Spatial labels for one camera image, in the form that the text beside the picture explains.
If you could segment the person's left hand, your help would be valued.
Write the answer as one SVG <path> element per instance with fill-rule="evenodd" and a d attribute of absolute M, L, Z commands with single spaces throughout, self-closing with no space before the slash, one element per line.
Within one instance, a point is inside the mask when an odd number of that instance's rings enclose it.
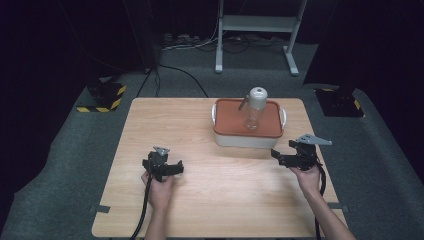
<path fill-rule="evenodd" d="M 174 177 L 169 176 L 164 182 L 159 182 L 152 178 L 148 172 L 145 172 L 141 179 L 146 186 L 148 193 L 148 202 L 154 210 L 166 210 L 170 204 L 173 193 Z"/>

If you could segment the glass bottle with white cap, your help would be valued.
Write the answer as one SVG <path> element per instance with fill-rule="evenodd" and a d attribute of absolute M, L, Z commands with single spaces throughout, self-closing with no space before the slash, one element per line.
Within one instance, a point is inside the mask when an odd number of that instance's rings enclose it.
<path fill-rule="evenodd" d="M 244 97 L 238 110 L 245 113 L 244 125 L 246 128 L 255 130 L 259 127 L 259 121 L 265 109 L 268 92 L 262 87 L 254 87 Z"/>

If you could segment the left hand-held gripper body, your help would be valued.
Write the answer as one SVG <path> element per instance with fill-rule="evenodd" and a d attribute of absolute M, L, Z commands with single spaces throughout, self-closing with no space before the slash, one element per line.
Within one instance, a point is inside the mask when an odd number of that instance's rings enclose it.
<path fill-rule="evenodd" d="M 168 153 L 169 149 L 154 146 L 153 151 L 148 154 L 148 172 L 159 182 L 163 178 L 162 167 L 166 165 Z"/>

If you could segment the power strip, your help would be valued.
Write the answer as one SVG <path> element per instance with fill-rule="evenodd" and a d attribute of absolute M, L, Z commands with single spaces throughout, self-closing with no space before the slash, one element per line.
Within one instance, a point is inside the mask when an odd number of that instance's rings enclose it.
<path fill-rule="evenodd" d="M 171 33 L 167 33 L 164 35 L 165 47 L 192 46 L 198 44 L 199 42 L 200 38 L 198 36 L 191 37 L 188 34 L 173 35 Z"/>

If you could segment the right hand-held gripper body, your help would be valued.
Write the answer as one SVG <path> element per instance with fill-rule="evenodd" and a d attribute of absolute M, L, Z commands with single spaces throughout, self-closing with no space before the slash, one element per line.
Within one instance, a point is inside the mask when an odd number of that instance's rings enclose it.
<path fill-rule="evenodd" d="M 317 145 L 332 145 L 331 140 L 325 140 L 311 134 L 304 134 L 294 141 L 299 143 L 299 147 L 295 149 L 295 155 L 288 157 L 289 167 L 296 167 L 302 171 L 309 170 L 319 164 Z"/>

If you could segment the white box with orange lid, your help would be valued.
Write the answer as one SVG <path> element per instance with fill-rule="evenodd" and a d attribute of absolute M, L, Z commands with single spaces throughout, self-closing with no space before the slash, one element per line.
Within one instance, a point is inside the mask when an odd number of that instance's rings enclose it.
<path fill-rule="evenodd" d="M 220 98 L 211 109 L 215 142 L 224 147 L 273 148 L 284 134 L 287 114 L 276 101 L 268 100 L 257 112 L 241 99 Z"/>

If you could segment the black yellow striped stand base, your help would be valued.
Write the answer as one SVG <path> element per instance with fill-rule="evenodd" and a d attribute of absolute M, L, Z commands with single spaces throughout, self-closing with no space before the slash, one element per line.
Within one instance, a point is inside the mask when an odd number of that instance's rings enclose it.
<path fill-rule="evenodd" d="M 120 83 L 101 83 L 86 87 L 75 104 L 76 110 L 82 113 L 115 111 L 125 90 L 126 86 Z"/>
<path fill-rule="evenodd" d="M 342 93 L 339 89 L 319 88 L 315 90 L 323 114 L 327 117 L 361 118 L 364 112 L 352 93 Z"/>

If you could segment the person's right hand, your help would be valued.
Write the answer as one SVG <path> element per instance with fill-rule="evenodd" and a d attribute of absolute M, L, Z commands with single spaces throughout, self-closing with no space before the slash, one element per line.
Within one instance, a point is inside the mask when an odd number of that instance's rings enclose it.
<path fill-rule="evenodd" d="M 317 166 L 306 171 L 294 167 L 290 167 L 290 170 L 296 175 L 299 187 L 306 198 L 318 196 L 320 194 L 320 172 Z"/>

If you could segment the white metal stand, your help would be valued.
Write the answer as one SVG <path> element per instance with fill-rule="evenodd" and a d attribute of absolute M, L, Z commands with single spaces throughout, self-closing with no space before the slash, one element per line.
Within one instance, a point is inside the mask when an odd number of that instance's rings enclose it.
<path fill-rule="evenodd" d="M 292 51 L 300 29 L 303 14 L 308 0 L 300 0 L 297 15 L 294 17 L 277 16 L 248 16 L 248 15 L 225 15 L 224 0 L 218 0 L 218 31 L 217 48 L 215 58 L 215 72 L 223 71 L 223 35 L 225 31 L 240 32 L 273 32 L 289 33 L 288 44 L 283 47 L 288 68 L 292 76 L 298 76 L 297 68 Z"/>

